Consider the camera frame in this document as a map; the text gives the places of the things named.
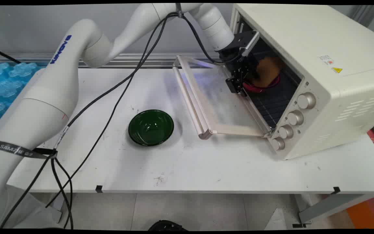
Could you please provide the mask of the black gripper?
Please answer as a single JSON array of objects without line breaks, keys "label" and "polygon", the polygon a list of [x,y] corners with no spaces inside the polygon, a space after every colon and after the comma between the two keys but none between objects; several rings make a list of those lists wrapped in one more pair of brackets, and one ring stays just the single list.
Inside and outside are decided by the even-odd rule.
[{"label": "black gripper", "polygon": [[244,80],[258,80],[257,66],[258,61],[255,56],[250,53],[243,57],[242,51],[238,48],[222,49],[219,52],[219,58],[225,63],[228,71],[228,78],[225,80],[231,93],[247,97],[244,88]]}]

